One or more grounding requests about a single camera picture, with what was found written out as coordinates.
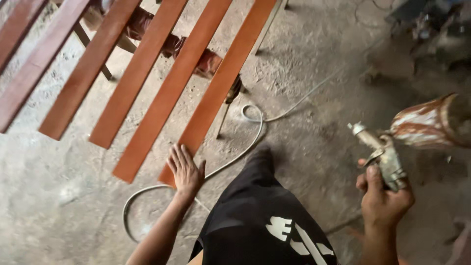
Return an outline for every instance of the wooden plank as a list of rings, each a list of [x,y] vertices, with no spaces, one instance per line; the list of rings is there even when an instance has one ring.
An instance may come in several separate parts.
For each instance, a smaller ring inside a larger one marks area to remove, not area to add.
[[[4,133],[64,45],[90,0],[66,0],[44,37],[0,97],[0,133]]]
[[[48,0],[20,0],[0,31],[0,74],[8,65]]]
[[[42,122],[39,132],[60,140],[140,2],[141,0],[118,0],[111,6]]]
[[[188,0],[164,0],[119,81],[89,141],[108,149]]]
[[[196,154],[204,140],[214,117],[249,56],[275,2],[276,0],[255,0],[219,69],[212,78],[211,84],[183,131],[178,143],[185,144],[192,156]],[[165,165],[160,173],[159,181],[175,187],[173,173],[168,165]]]
[[[132,182],[232,0],[209,0],[113,174]]]

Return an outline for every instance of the person's right hand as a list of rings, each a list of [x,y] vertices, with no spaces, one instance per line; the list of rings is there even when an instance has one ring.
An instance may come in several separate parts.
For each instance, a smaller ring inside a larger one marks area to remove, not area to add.
[[[363,166],[365,159],[358,164]],[[365,232],[386,232],[395,229],[407,210],[414,204],[415,198],[410,184],[393,192],[384,189],[380,169],[377,165],[369,166],[366,174],[357,178],[357,188],[365,193],[361,202],[361,211],[365,222]]]

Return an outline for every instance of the person's left hand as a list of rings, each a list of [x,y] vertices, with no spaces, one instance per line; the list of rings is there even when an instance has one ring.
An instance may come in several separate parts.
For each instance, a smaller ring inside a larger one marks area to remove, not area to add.
[[[177,192],[193,200],[204,182],[206,160],[196,167],[186,146],[175,144],[170,148],[167,164],[175,177]]]

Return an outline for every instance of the spray gun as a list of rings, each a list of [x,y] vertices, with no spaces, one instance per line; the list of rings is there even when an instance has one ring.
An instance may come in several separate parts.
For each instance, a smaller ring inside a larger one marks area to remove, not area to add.
[[[363,167],[376,162],[381,170],[384,183],[392,191],[397,192],[405,188],[407,184],[402,179],[407,177],[407,173],[402,169],[392,138],[389,135],[376,137],[361,122],[354,125],[348,124],[348,126],[352,130],[353,135],[357,136],[360,141],[374,150]]]

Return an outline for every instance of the finger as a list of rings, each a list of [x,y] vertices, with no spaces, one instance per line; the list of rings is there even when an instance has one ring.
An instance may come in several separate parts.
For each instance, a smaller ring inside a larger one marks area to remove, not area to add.
[[[204,171],[206,170],[206,160],[203,160],[200,163],[200,167],[198,168],[198,171],[200,172],[200,176],[204,178]]]
[[[410,208],[415,203],[415,197],[412,190],[401,189],[397,192],[389,190],[387,194],[391,199],[400,201],[406,208]]]
[[[175,150],[173,146],[170,148],[170,157],[172,158],[173,163],[175,164],[175,167],[177,168],[177,170],[181,168],[180,159],[178,158],[177,151]]]
[[[181,151],[180,146],[178,146],[178,144],[175,144],[173,145],[173,148],[175,149],[175,152],[177,153],[177,157],[180,161],[180,165],[183,166],[183,165],[188,164],[187,160],[185,159],[185,156],[183,155],[183,152]]]
[[[184,144],[182,144],[180,148],[187,163],[193,162],[193,158],[191,157],[190,152],[188,151],[188,148]]]
[[[381,172],[377,165],[369,166],[366,169],[366,182],[368,183],[368,191],[372,193],[383,192],[383,181],[381,178]]]
[[[358,159],[358,166],[363,167],[366,164],[366,159],[360,158]]]
[[[366,182],[365,174],[361,174],[360,176],[357,177],[356,187],[357,187],[357,189],[361,190],[363,193],[366,193],[366,190],[368,188],[368,184]]]
[[[170,170],[172,171],[173,175],[177,175],[177,167],[175,166],[175,163],[173,162],[173,159],[167,158],[167,164],[169,165]]]

